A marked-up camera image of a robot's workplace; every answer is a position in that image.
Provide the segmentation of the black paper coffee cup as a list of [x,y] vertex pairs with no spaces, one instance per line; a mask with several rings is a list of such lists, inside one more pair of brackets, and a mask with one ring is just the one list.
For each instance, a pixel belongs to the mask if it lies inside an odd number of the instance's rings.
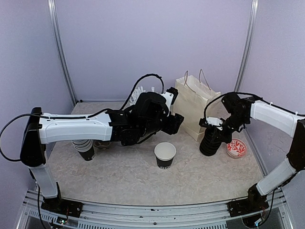
[[173,144],[162,142],[154,148],[157,166],[161,169],[168,169],[173,163],[176,155],[176,148]]

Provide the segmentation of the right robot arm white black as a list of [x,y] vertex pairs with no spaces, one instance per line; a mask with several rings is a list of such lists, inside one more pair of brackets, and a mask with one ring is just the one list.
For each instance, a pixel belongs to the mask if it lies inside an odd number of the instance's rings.
[[226,119],[204,116],[199,125],[205,128],[200,151],[213,156],[222,143],[232,141],[233,132],[241,132],[251,119],[273,126],[292,137],[285,160],[258,183],[248,189],[247,198],[228,203],[230,215],[240,216],[269,207],[267,195],[288,184],[305,168],[305,117],[268,103],[255,94],[229,92],[219,96],[230,116]]

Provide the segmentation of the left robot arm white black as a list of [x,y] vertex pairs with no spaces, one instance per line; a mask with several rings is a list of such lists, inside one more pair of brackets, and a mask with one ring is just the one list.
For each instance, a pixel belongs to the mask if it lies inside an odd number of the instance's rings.
[[59,115],[43,113],[35,107],[30,114],[21,147],[20,159],[31,171],[50,207],[62,212],[67,202],[60,197],[45,156],[45,146],[72,141],[84,160],[94,158],[93,142],[120,142],[132,146],[146,141],[159,131],[174,135],[184,117],[171,114],[177,93],[141,93],[136,103],[126,109],[103,109],[95,114]]

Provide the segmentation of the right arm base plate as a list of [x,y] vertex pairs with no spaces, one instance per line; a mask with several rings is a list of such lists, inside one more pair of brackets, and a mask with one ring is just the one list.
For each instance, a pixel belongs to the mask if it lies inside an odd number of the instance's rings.
[[267,201],[263,200],[260,203],[253,203],[247,198],[240,200],[233,200],[227,204],[230,217],[242,216],[254,212],[258,212],[269,208]]

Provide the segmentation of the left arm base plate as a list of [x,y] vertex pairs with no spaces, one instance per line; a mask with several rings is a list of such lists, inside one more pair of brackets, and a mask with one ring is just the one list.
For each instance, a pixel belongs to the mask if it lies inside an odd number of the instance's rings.
[[76,218],[80,217],[82,207],[81,202],[57,198],[44,199],[41,204],[43,210]]

